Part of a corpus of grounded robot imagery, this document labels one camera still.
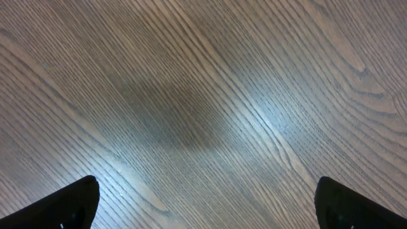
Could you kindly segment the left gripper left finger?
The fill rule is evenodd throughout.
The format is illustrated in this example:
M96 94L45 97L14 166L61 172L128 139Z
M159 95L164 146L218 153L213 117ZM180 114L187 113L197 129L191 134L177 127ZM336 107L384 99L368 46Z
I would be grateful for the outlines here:
M1 219L1 228L90 229L99 204L99 184L85 176Z

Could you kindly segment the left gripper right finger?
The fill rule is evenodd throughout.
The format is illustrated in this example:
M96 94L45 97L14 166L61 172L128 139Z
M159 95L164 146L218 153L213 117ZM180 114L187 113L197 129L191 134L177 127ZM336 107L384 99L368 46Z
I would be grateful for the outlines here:
M406 229L406 218L327 176L319 179L314 204L320 229Z

